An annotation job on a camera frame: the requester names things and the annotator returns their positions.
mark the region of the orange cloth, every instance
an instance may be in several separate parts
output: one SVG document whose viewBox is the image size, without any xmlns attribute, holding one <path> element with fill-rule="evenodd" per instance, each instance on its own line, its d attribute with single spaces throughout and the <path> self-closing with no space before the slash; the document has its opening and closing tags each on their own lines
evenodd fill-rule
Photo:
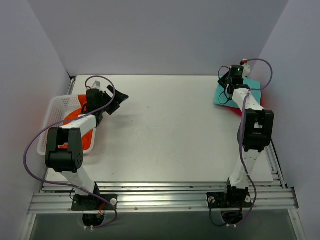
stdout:
<svg viewBox="0 0 320 240">
<path fill-rule="evenodd" d="M 86 97 L 86 95 L 78 95 L 78 99 L 79 99 L 79 102 L 80 102 L 81 108 L 82 108 L 83 105 L 87 103 L 87 97 Z M 81 108 L 70 113 L 68 116 L 66 116 L 65 120 L 77 118 L 81 114 Z M 63 125 L 67 125 L 68 123 L 70 123 L 70 122 L 66 121 L 63 123 Z M 92 134 L 93 134 L 93 130 L 90 130 L 82 137 L 82 149 L 84 151 L 88 150 L 91 146 Z M 67 149 L 68 144 L 64 144 L 62 146 L 59 146 L 59 148 L 60 149 Z"/>
</svg>

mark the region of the white basket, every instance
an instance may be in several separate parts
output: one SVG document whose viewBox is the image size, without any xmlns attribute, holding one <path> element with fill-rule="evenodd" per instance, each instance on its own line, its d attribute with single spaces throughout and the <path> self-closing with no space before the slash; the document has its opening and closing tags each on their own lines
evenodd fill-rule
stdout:
<svg viewBox="0 0 320 240">
<path fill-rule="evenodd" d="M 78 99 L 78 95 L 65 95 L 65 96 L 57 96 L 50 101 L 48 111 L 46 112 L 44 123 L 42 129 L 45 127 L 54 124 L 55 122 L 64 120 L 66 116 L 68 116 L 73 111 L 81 108 L 81 104 Z M 60 127 L 63 124 L 60 123 L 56 125 L 56 127 Z M 46 155 L 46 147 L 47 147 L 47 137 L 48 130 L 41 134 L 38 142 L 38 146 L 36 151 L 38 154 L 45 156 Z M 90 148 L 84 150 L 83 153 L 87 154 L 91 152 L 94 147 L 96 137 L 96 129 L 93 129 L 92 139 Z"/>
</svg>

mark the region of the white tabletop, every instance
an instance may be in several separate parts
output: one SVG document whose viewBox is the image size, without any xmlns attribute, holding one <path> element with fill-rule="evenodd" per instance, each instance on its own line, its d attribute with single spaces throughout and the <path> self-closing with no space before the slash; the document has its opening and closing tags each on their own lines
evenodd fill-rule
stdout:
<svg viewBox="0 0 320 240">
<path fill-rule="evenodd" d="M 213 104 L 216 76 L 106 76 L 129 99 L 103 114 L 92 152 L 83 166 L 99 182 L 226 182 L 239 156 L 240 117 Z M 85 94 L 78 76 L 73 95 Z M 107 90 L 107 81 L 101 82 Z M 272 182 L 263 152 L 255 182 Z M 50 181 L 65 181 L 49 169 Z"/>
</svg>

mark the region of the white wall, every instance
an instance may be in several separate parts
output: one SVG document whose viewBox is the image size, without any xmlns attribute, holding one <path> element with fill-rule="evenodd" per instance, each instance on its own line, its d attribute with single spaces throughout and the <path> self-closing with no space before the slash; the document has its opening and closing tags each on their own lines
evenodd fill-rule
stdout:
<svg viewBox="0 0 320 240">
<path fill-rule="evenodd" d="M 40 130 L 50 99 L 65 94 L 70 80 L 26 0 L 0 1 L 0 32 L 0 239 L 15 240 L 41 186 L 24 170 L 24 148 Z M 35 147 L 28 162 L 44 175 Z"/>
<path fill-rule="evenodd" d="M 275 114 L 273 140 L 309 240 L 320 239 L 319 10 L 319 0 L 290 0 L 260 56 L 274 68 L 265 103 Z M 250 76 L 263 80 L 268 67 L 257 64 Z"/>
<path fill-rule="evenodd" d="M 216 75 L 257 57 L 288 0 L 29 0 L 71 75 Z"/>
</svg>

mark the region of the teal cloth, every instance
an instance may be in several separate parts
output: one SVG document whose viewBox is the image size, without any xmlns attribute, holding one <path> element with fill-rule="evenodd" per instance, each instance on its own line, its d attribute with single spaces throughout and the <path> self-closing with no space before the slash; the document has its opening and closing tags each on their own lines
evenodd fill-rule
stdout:
<svg viewBox="0 0 320 240">
<path fill-rule="evenodd" d="M 259 81 L 252 80 L 247 77 L 244 78 L 243 84 L 248 85 L 251 89 L 260 89 L 261 88 L 261 84 Z M 227 102 L 228 99 L 226 98 L 226 96 L 223 92 L 224 92 L 224 88 L 218 84 L 218 87 L 215 90 L 215 95 L 214 95 L 214 99 L 213 99 L 214 104 L 222 105 L 225 102 Z M 254 99 L 260 104 L 261 103 L 261 91 L 252 91 L 252 95 L 253 95 Z M 232 100 L 230 100 L 227 104 L 224 104 L 223 106 L 228 106 L 228 107 L 236 108 L 236 109 L 239 108 L 238 105 Z"/>
</svg>

